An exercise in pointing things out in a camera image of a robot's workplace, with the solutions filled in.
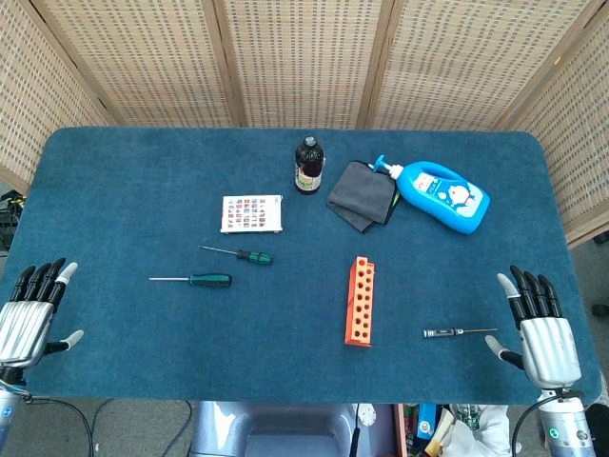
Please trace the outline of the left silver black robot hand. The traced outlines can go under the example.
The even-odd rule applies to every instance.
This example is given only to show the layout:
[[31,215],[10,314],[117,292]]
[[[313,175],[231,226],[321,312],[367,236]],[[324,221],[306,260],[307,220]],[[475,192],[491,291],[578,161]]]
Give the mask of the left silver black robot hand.
[[30,266],[18,277],[1,308],[1,367],[26,369],[52,353],[68,351],[84,336],[81,329],[50,342],[53,318],[78,264],[59,258]]

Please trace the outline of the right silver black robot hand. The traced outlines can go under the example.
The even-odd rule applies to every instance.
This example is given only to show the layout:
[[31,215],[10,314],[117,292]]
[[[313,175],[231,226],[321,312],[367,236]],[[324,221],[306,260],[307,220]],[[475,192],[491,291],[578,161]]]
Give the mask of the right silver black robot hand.
[[571,387],[581,378],[580,361],[555,287],[547,277],[515,265],[510,272],[510,276],[499,273],[497,280],[510,306],[521,352],[504,347],[490,334],[484,336],[485,343],[500,360],[524,371],[536,387]]

